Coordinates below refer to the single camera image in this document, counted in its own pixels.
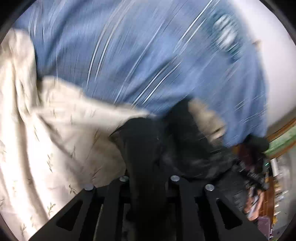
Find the black puffer jacket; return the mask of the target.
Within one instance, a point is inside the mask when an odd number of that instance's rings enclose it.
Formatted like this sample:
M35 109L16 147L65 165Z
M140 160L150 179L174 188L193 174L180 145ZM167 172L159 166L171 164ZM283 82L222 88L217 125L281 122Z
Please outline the black puffer jacket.
M132 201L129 221L135 240L176 240L168 181L173 175L223 190L243 184L233 152L211 144L199 130L189 101L162 119L132 118L111 134L125 161Z

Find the dark maroon garment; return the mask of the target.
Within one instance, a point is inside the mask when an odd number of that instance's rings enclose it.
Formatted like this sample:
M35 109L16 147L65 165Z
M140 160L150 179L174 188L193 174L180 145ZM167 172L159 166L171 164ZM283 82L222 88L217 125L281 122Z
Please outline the dark maroon garment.
M260 152L258 149L241 144L232 147L232 150L248 170L259 166Z

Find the white floral duvet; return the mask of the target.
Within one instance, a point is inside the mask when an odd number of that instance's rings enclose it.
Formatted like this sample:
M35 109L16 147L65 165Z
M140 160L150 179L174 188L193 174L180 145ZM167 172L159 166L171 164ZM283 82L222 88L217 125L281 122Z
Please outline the white floral duvet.
M1 43L1 215L29 240L86 184L125 173L109 135L148 112L86 97L54 76L37 79L29 35L11 29Z

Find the black garment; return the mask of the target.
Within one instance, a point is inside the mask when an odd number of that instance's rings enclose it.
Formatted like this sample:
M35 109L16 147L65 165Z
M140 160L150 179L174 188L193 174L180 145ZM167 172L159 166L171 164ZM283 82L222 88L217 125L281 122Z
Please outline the black garment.
M240 145L241 153L264 153L269 149L269 142L264 137L249 134Z

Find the blue plaid quilt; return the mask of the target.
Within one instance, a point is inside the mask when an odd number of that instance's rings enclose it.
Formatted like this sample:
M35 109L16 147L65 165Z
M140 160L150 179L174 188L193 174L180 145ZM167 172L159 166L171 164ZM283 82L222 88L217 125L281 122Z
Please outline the blue plaid quilt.
M14 28L40 76L88 97L160 115L190 96L226 122L226 145L266 134L262 67L229 1L36 1Z

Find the wooden door frame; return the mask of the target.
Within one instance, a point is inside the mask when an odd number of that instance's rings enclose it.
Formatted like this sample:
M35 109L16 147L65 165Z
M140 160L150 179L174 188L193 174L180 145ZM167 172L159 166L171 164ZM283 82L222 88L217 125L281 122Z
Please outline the wooden door frame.
M270 159L277 158L295 145L295 118L283 126L280 130L268 136L269 149L265 155Z

